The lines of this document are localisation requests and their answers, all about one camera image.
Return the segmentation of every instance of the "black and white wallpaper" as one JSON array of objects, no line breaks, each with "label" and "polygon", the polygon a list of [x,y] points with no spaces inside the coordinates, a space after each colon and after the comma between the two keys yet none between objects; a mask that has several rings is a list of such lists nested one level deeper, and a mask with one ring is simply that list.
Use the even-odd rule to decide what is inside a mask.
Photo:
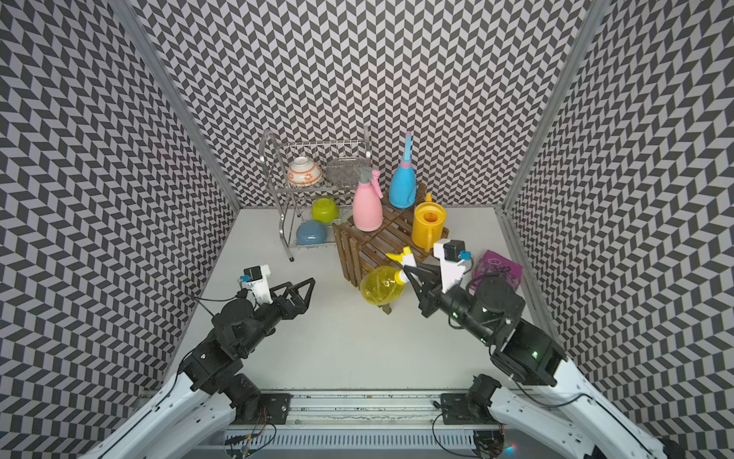
[{"label": "black and white wallpaper", "polygon": [[733,17],[613,3],[512,212],[580,368],[695,458],[734,458]]},{"label": "black and white wallpaper", "polygon": [[297,141],[365,126],[388,183],[413,131],[438,202],[500,203],[589,3],[132,1],[243,206],[272,205],[265,128]]},{"label": "black and white wallpaper", "polygon": [[163,378],[235,211],[102,0],[0,5],[0,457]]}]

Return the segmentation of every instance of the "handle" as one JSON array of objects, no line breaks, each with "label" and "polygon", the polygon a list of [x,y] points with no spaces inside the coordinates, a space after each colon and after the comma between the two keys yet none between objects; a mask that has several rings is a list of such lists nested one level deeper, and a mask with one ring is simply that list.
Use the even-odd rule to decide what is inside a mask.
[{"label": "handle", "polygon": [[377,178],[379,177],[379,171],[377,169],[372,170],[372,187],[374,188],[374,191],[377,193],[380,199],[382,199],[382,190],[379,188],[379,182],[377,181]]},{"label": "handle", "polygon": [[431,244],[431,241],[432,240],[433,240],[433,228],[431,228],[429,226],[428,227],[428,236],[426,237],[426,247],[424,247],[424,249],[426,250],[426,252],[430,252],[431,249],[433,248],[432,247],[433,244]]}]

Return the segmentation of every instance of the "wooden crate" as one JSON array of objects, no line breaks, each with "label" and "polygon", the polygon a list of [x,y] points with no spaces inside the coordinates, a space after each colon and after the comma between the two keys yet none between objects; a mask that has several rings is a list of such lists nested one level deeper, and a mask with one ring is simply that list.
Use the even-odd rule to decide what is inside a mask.
[{"label": "wooden crate", "polygon": [[[410,238],[413,232],[413,212],[415,206],[426,200],[426,186],[418,184],[415,204],[408,209],[396,209],[390,205],[388,197],[382,199],[382,225],[375,231],[366,233],[357,229],[352,218],[334,225],[334,239],[339,251],[344,278],[359,287],[367,273],[378,266],[400,264],[390,260],[386,253],[402,253],[403,247],[410,246],[415,260],[422,263],[431,253],[418,247]],[[441,237],[448,237],[444,228]]]}]

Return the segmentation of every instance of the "blue bowl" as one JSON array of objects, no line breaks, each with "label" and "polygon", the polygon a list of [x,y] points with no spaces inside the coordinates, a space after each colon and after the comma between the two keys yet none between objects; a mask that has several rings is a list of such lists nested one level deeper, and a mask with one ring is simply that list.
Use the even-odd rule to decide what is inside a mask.
[{"label": "blue bowl", "polygon": [[323,244],[326,242],[326,227],[314,220],[301,223],[296,231],[298,245]]}]

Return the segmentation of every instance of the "rack leg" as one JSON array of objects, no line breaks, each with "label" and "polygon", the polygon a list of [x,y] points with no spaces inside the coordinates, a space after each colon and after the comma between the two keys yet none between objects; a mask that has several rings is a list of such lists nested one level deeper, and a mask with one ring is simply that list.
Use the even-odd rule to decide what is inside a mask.
[{"label": "rack leg", "polygon": [[280,207],[280,201],[278,201],[277,199],[275,201],[276,206],[277,206],[277,210],[280,213],[280,222],[278,222],[278,229],[277,229],[277,231],[278,231],[278,235],[280,236],[280,243],[283,244],[283,248],[286,249],[286,255],[288,255],[288,260],[290,260],[290,261],[296,261],[293,258],[293,253],[291,252],[291,248],[288,246],[288,241],[286,240],[286,229],[285,229],[285,226],[286,226],[286,212],[288,211],[288,204],[289,204],[289,201],[290,200],[291,200],[291,196],[288,196],[286,198],[286,207],[285,207],[285,210],[282,207]]}]

